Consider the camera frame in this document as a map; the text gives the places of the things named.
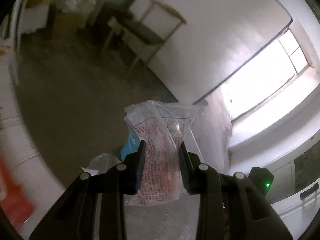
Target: white wall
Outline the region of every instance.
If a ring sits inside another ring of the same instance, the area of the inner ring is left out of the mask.
[[[300,26],[314,47],[316,57],[313,57],[313,65],[319,68],[320,55],[320,24],[316,20],[311,9],[304,0],[279,0],[279,2],[292,15],[293,23],[299,22]],[[249,144],[243,144],[233,149],[230,172],[250,170],[252,166],[268,166],[275,170],[286,162],[294,160],[307,150],[303,145],[320,130],[317,118],[320,114],[318,101],[320,87],[316,86],[313,92],[303,100],[295,109],[295,114],[288,114],[280,120],[281,126],[275,126],[273,130],[259,136]]]
[[[15,51],[1,43],[0,49],[5,52],[0,60],[1,158],[35,208],[19,232],[27,240],[65,189],[43,161],[23,122],[10,70],[17,65]]]
[[[290,21],[275,0],[159,0],[175,7],[182,26],[149,63],[181,102],[193,103],[210,91]],[[136,0],[138,17],[149,0]],[[155,25],[165,24],[154,18]]]
[[[309,67],[267,103],[235,120],[229,150],[236,153],[280,128],[316,98],[320,92],[319,84],[320,75]]]
[[[305,0],[278,0],[289,12],[293,21],[298,20],[309,36],[320,58],[320,25]],[[320,64],[315,65],[320,72]]]

